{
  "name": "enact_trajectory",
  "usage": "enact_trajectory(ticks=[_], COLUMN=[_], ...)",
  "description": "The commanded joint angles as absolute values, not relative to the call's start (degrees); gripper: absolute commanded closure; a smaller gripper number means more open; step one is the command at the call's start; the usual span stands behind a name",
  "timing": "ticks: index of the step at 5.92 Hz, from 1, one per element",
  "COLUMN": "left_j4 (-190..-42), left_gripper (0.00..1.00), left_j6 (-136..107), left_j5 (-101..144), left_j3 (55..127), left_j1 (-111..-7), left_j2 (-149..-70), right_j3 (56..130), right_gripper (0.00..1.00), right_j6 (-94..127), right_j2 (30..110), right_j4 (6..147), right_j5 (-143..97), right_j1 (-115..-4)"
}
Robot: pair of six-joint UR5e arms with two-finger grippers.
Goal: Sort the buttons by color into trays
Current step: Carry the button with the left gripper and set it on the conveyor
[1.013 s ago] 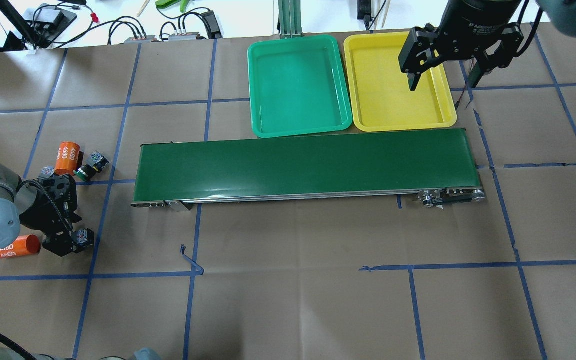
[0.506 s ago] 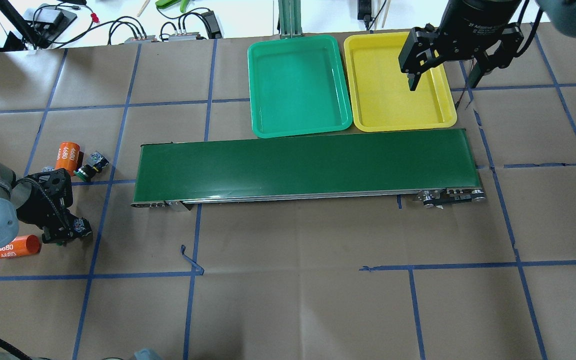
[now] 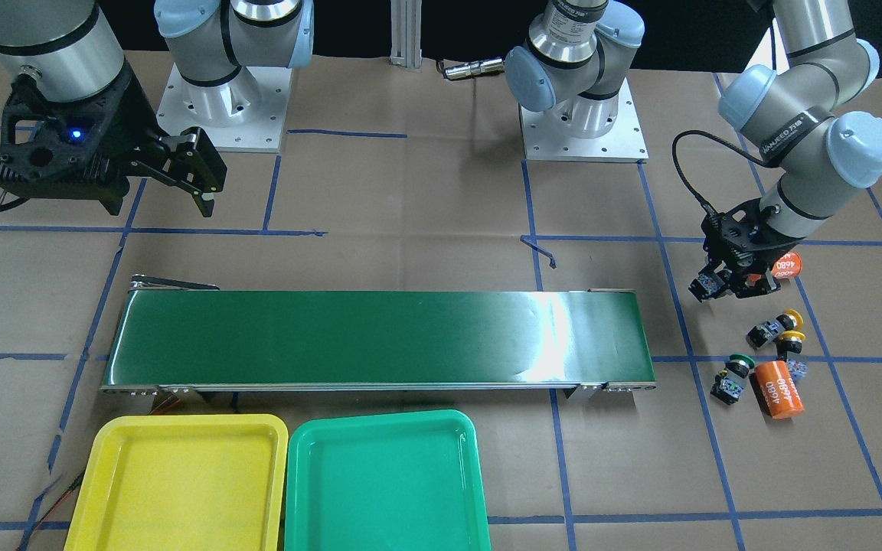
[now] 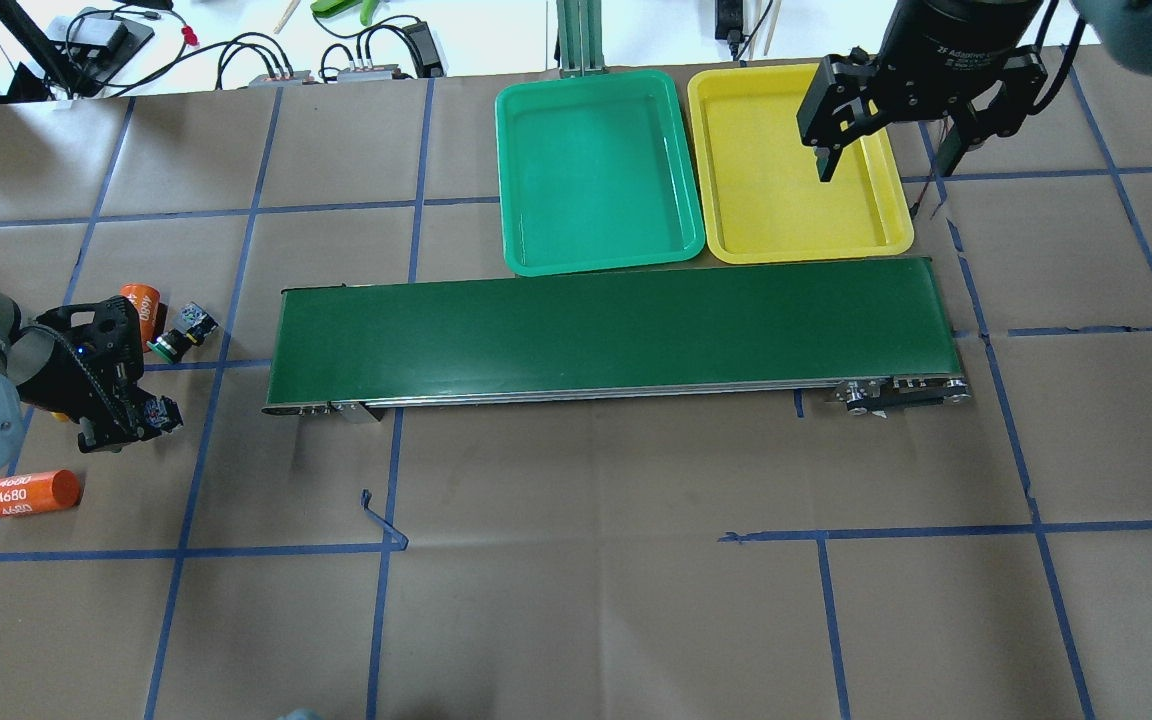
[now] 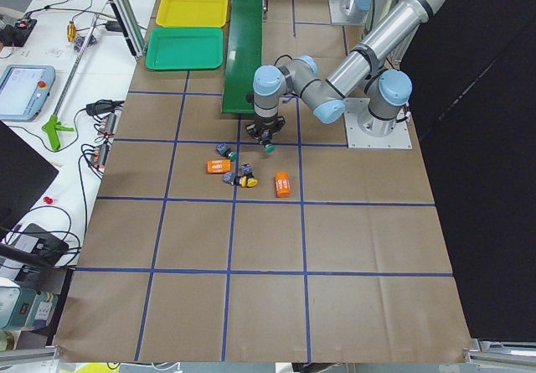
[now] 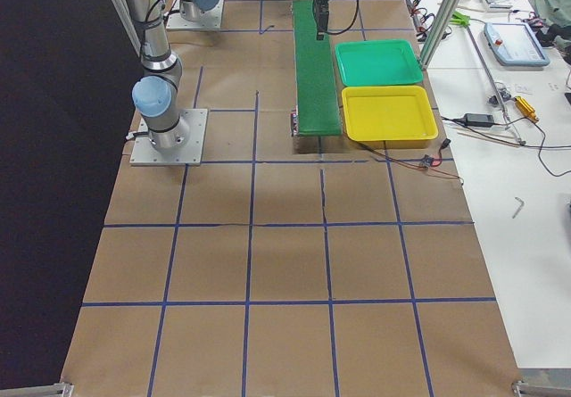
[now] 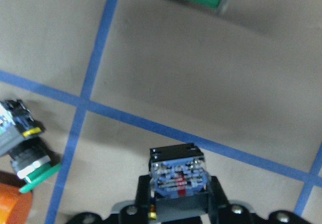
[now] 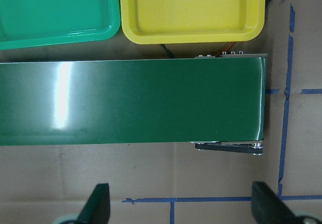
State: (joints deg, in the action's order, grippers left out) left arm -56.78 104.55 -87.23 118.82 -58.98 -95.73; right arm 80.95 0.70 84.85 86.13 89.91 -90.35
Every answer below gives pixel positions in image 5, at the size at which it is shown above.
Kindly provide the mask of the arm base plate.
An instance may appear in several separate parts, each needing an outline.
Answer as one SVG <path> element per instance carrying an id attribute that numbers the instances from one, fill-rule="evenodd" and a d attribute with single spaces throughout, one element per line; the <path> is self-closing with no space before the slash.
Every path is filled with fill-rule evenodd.
<path id="1" fill-rule="evenodd" d="M 331 24 L 364 26 L 372 0 L 328 0 Z"/>
<path id="2" fill-rule="evenodd" d="M 400 108 L 392 120 L 376 118 L 369 111 L 369 98 L 346 98 L 343 114 L 348 148 L 411 150 L 408 122 Z"/>

